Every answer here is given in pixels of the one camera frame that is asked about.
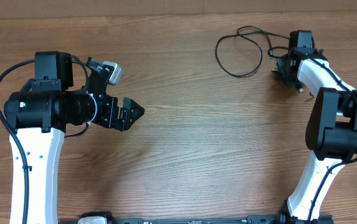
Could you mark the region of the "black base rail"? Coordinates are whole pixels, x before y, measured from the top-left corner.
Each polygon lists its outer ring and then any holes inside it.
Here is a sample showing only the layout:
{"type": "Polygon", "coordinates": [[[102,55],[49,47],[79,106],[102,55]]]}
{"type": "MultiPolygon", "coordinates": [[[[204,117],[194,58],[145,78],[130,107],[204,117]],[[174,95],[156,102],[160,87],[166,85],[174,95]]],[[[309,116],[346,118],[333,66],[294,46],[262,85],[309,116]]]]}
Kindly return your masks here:
{"type": "Polygon", "coordinates": [[[172,219],[142,219],[114,218],[115,224],[275,224],[275,215],[249,215],[239,218],[172,218],[172,219]]]}

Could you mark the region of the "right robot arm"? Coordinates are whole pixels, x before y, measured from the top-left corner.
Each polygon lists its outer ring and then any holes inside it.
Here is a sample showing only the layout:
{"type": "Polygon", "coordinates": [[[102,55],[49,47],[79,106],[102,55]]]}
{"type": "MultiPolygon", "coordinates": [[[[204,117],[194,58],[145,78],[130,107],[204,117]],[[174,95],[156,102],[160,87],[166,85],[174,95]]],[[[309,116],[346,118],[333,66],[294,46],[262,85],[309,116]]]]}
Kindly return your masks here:
{"type": "Polygon", "coordinates": [[[310,152],[295,190],[269,223],[333,223],[320,208],[339,171],[357,161],[357,89],[331,69],[309,30],[293,31],[288,39],[276,72],[315,98],[305,132],[310,152]]]}

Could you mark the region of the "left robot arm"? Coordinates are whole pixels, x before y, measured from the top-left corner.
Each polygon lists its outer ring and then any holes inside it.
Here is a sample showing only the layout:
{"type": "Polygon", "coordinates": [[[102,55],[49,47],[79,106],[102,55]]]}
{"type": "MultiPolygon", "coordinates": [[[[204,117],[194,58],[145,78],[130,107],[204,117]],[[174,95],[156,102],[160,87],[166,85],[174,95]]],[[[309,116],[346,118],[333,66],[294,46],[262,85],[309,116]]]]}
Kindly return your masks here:
{"type": "Polygon", "coordinates": [[[34,78],[0,107],[13,155],[11,223],[57,223],[59,159],[66,126],[97,124],[126,131],[144,115],[134,100],[122,104],[107,94],[123,69],[114,62],[89,58],[82,64],[85,84],[74,90],[73,64],[65,52],[37,52],[34,78]]]}

